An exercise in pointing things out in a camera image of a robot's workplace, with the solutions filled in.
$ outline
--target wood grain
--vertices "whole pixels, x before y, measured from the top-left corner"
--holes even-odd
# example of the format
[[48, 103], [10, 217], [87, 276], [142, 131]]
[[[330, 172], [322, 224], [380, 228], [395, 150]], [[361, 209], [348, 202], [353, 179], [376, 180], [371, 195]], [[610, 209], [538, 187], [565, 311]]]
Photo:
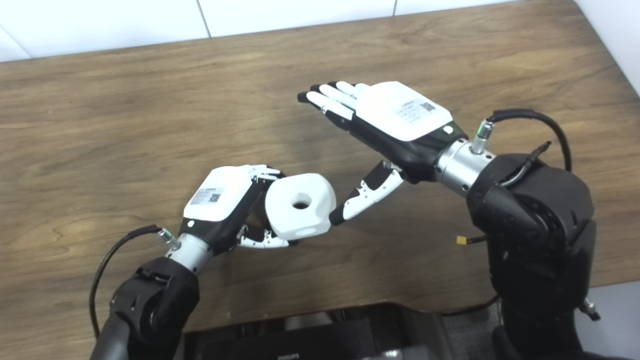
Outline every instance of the wood grain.
[[[319, 172], [343, 199], [380, 156], [296, 94], [343, 79], [398, 80], [473, 132], [497, 108], [531, 107], [565, 128], [596, 203], [592, 285], [640, 279], [640, 101], [570, 1], [541, 0], [0, 64], [0, 357], [86, 359], [87, 295], [127, 231], [181, 211], [206, 174], [268, 163]], [[554, 140], [500, 124], [492, 151]], [[559, 147], [545, 159], [561, 165]], [[271, 251], [238, 249], [203, 274], [189, 321], [201, 329], [380, 301], [423, 311], [493, 295], [462, 199], [402, 186], [330, 234]], [[163, 246], [125, 246], [111, 292]]]

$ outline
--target white wall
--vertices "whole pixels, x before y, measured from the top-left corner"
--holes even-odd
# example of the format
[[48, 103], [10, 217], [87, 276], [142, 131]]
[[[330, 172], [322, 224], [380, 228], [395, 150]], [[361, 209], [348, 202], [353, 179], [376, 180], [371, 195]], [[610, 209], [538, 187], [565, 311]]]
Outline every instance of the white wall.
[[468, 8], [469, 6], [506, 3], [516, 0], [398, 0], [396, 15], [419, 12], [436, 12], [439, 10]]
[[212, 37], [393, 16], [395, 0], [200, 0]]
[[0, 26], [0, 61], [29, 59], [27, 52]]
[[575, 0], [640, 95], [640, 0]]
[[34, 58], [209, 36], [196, 0], [0, 0], [0, 26]]
[[0, 0], [0, 61], [512, 0]]

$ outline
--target wire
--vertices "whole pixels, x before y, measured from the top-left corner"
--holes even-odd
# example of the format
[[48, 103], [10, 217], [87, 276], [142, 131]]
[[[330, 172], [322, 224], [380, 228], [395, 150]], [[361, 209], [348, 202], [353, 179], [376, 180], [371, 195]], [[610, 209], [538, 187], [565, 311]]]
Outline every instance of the wire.
[[553, 130], [553, 132], [556, 134], [558, 142], [560, 143], [560, 148], [562, 149], [562, 155], [564, 158], [564, 169], [569, 172], [572, 171], [573, 165], [571, 159], [571, 149], [569, 148], [569, 140], [567, 140], [564, 131], [554, 119], [532, 109], [504, 109], [495, 110], [493, 112], [493, 115], [488, 117], [486, 120], [488, 122], [497, 123], [508, 119], [536, 119], [542, 121], [543, 123], [545, 123], [545, 125], [550, 127], [551, 130]]
[[450, 313], [440, 313], [440, 315], [446, 317], [446, 316], [458, 316], [458, 315], [464, 315], [469, 313], [475, 313], [476, 311], [484, 310], [490, 307], [491, 305], [495, 304], [499, 299], [500, 299], [500, 295], [496, 294], [494, 297], [489, 299], [488, 302], [485, 302], [483, 304], [469, 306], [469, 307], [466, 307], [465, 309], [451, 311]]
[[505, 188], [508, 188], [509, 186], [517, 183], [524, 176], [524, 174], [526, 174], [527, 171], [529, 171], [529, 169], [531, 168], [533, 163], [536, 162], [540, 154], [547, 151], [547, 149], [549, 148], [549, 145], [551, 145], [551, 142], [545, 142], [544, 144], [538, 146], [535, 150], [533, 150], [531, 154], [527, 156], [527, 159], [524, 161], [524, 164], [520, 167], [520, 171], [518, 171], [518, 173], [515, 174], [511, 179], [501, 182], [500, 185], [504, 186]]
[[467, 245], [481, 243], [481, 242], [486, 241], [486, 240], [487, 240], [486, 239], [486, 235], [476, 236], [475, 238], [468, 238], [467, 239]]
[[95, 277], [93, 278], [93, 283], [91, 284], [91, 290], [89, 291], [89, 317], [91, 318], [91, 326], [93, 327], [93, 334], [95, 335], [95, 339], [97, 340], [100, 336], [100, 327], [98, 326], [98, 316], [95, 312], [95, 294], [98, 291], [98, 285], [100, 284], [100, 278], [104, 273], [104, 269], [107, 267], [109, 260], [113, 257], [113, 255], [118, 251], [118, 249], [127, 243], [127, 241], [137, 238], [140, 235], [144, 234], [152, 234], [158, 233], [162, 230], [161, 227], [154, 225], [149, 225], [145, 227], [140, 227], [139, 229], [135, 229], [130, 233], [126, 234], [122, 239], [118, 240], [118, 242], [113, 245], [111, 250], [107, 252], [102, 260], [100, 266], [98, 266], [98, 270], [95, 272]]

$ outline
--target qr code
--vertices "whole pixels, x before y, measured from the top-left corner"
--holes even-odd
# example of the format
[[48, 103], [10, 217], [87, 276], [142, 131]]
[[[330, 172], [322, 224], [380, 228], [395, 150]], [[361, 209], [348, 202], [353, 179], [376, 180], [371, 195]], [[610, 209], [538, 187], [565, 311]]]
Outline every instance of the qr code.
[[220, 200], [223, 191], [222, 188], [199, 189], [191, 199], [191, 205], [215, 204]]
[[420, 106], [425, 108], [427, 111], [435, 110], [435, 106], [431, 105], [428, 102], [424, 102], [424, 103], [420, 104]]
[[218, 202], [218, 199], [220, 199], [220, 195], [222, 195], [221, 193], [215, 193], [213, 195], [211, 195], [211, 198], [209, 199], [209, 202]]

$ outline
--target white object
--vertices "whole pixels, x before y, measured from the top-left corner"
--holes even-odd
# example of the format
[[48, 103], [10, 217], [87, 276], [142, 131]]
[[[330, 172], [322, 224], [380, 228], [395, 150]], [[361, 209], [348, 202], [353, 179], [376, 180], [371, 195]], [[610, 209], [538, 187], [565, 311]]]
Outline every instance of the white object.
[[222, 221], [238, 206], [253, 179], [259, 177], [275, 181], [277, 177], [273, 174], [279, 173], [279, 170], [266, 165], [215, 168], [184, 207], [184, 217]]
[[575, 0], [640, 95], [640, 1]]
[[329, 213], [335, 209], [335, 193], [320, 174], [285, 177], [271, 184], [264, 207], [278, 237], [297, 240], [329, 230]]
[[29, 54], [0, 26], [0, 62], [30, 58]]
[[200, 0], [212, 37], [392, 16], [394, 5], [395, 0]]
[[0, 0], [0, 25], [35, 58], [208, 37], [196, 0]]
[[356, 115], [402, 141], [415, 140], [453, 120], [449, 110], [397, 81], [362, 90]]
[[403, 183], [402, 177], [397, 170], [391, 171], [391, 174], [385, 180], [379, 188], [372, 190], [369, 188], [364, 180], [360, 182], [360, 187], [357, 188], [358, 196], [352, 197], [344, 203], [344, 210], [342, 211], [342, 218], [349, 220], [355, 217], [357, 214], [370, 208], [373, 204], [384, 199], [387, 195], [392, 193], [398, 186]]
[[397, 0], [395, 15], [468, 8], [470, 6], [506, 3], [509, 1], [515, 0]]

